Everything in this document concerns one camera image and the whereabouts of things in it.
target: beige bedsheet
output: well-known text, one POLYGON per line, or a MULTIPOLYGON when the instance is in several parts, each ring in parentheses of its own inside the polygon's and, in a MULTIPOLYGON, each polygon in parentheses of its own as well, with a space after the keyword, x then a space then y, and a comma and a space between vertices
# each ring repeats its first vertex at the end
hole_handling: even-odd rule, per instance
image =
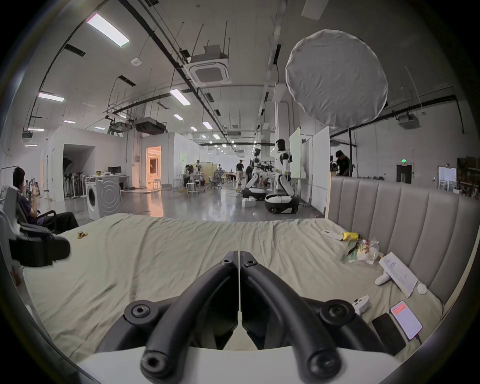
MULTIPOLYGON (((342 231, 328 219, 224 223, 116 214, 82 226, 88 236, 81 240, 77 229, 66 232, 69 259, 24 274, 41 321, 73 361, 94 353, 127 304, 177 296, 235 250, 251 252, 301 296, 352 302, 368 294, 372 307, 362 317, 369 325, 405 300, 423 325, 424 341, 441 319, 440 301, 416 289, 407 299, 391 282, 377 287, 381 267, 342 264, 348 245, 322 236, 323 229, 342 231)), ((252 348, 237 329, 228 348, 252 348)), ((406 342, 401 361, 419 345, 406 342)))

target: paper document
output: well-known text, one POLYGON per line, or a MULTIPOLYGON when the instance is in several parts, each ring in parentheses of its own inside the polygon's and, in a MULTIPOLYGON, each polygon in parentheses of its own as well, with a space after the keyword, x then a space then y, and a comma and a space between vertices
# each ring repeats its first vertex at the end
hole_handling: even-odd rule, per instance
POLYGON ((380 259, 379 264, 392 280, 395 281, 403 294, 410 297, 418 281, 412 271, 410 271, 393 252, 390 252, 387 256, 380 259))
POLYGON ((404 301, 394 305, 390 311, 407 335, 408 340, 413 339, 420 332, 420 322, 404 301))

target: white stool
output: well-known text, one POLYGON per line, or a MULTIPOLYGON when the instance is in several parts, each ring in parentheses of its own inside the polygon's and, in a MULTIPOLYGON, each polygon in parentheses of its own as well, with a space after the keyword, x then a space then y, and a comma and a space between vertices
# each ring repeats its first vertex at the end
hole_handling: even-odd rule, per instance
POLYGON ((197 183, 187 183, 187 196, 189 193, 198 193, 197 183))

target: yellow package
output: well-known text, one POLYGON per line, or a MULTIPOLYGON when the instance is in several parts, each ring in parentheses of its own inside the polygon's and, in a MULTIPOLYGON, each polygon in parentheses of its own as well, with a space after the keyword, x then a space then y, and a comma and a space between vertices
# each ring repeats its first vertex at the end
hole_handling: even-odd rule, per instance
POLYGON ((343 232, 343 241, 352 241, 352 240, 358 240, 359 234, 355 232, 343 232))

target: black pants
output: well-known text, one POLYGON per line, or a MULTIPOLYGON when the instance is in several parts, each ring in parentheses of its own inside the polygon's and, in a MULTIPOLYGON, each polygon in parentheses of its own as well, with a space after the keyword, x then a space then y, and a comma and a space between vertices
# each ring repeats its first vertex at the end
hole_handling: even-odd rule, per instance
POLYGON ((53 216, 46 216, 42 226, 47 227, 51 231, 62 233, 70 229, 78 227, 77 220, 72 212, 57 213, 57 228, 55 229, 55 221, 53 216))

